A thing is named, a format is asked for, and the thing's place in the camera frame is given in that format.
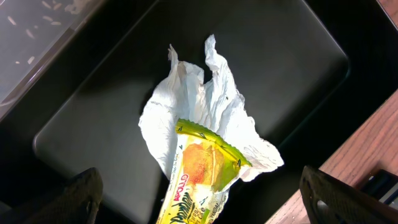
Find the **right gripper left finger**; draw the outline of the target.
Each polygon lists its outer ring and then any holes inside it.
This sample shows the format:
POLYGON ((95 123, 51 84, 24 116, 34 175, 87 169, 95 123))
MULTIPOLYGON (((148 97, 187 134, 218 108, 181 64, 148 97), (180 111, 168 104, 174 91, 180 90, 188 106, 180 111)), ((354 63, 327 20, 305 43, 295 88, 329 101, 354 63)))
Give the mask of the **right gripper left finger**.
POLYGON ((103 181, 91 167, 61 186, 1 213, 1 223, 94 223, 103 181))

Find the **green yellow snack wrapper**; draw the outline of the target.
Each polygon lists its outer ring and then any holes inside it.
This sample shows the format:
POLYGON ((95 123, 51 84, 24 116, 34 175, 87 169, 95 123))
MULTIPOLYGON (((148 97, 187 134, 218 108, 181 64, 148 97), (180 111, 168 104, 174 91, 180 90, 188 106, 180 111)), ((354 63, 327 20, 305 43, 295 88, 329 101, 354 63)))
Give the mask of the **green yellow snack wrapper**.
POLYGON ((213 223, 228 199, 229 188, 252 164, 213 131, 179 119, 170 184, 157 224, 213 223))

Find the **white napkin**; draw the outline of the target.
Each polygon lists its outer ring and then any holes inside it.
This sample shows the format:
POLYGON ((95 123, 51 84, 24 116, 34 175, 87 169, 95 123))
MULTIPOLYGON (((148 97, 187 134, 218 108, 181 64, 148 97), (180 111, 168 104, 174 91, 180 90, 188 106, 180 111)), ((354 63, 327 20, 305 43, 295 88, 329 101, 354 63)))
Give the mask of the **white napkin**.
POLYGON ((284 161, 277 148, 256 132, 255 120, 244 108, 245 98, 215 45, 216 39, 210 35, 205 40, 205 63, 212 72, 208 82, 204 81, 201 67, 180 61, 174 48, 169 48, 169 75, 146 103, 139 127, 150 154, 166 177, 171 176, 177 148, 175 125, 182 118, 208 128, 236 147, 252 164, 239 175, 250 182, 263 172, 283 166, 284 161))

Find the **rice food waste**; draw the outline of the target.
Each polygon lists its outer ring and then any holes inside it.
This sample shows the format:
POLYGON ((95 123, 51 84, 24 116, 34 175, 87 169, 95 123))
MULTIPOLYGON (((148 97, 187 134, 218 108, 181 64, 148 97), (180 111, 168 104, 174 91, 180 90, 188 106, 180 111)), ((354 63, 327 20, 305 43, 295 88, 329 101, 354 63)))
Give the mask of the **rice food waste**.
POLYGON ((32 64, 70 25, 98 3, 92 0, 1 1, 1 68, 32 64))

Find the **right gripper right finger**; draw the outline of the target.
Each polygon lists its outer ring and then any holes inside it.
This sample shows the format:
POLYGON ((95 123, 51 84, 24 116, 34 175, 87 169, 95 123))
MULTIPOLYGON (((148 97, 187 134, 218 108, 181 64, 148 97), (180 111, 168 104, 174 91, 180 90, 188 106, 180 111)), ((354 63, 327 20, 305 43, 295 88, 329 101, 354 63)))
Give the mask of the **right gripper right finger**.
POLYGON ((310 223, 397 223, 397 175, 378 166, 353 186, 306 166, 300 193, 310 223))

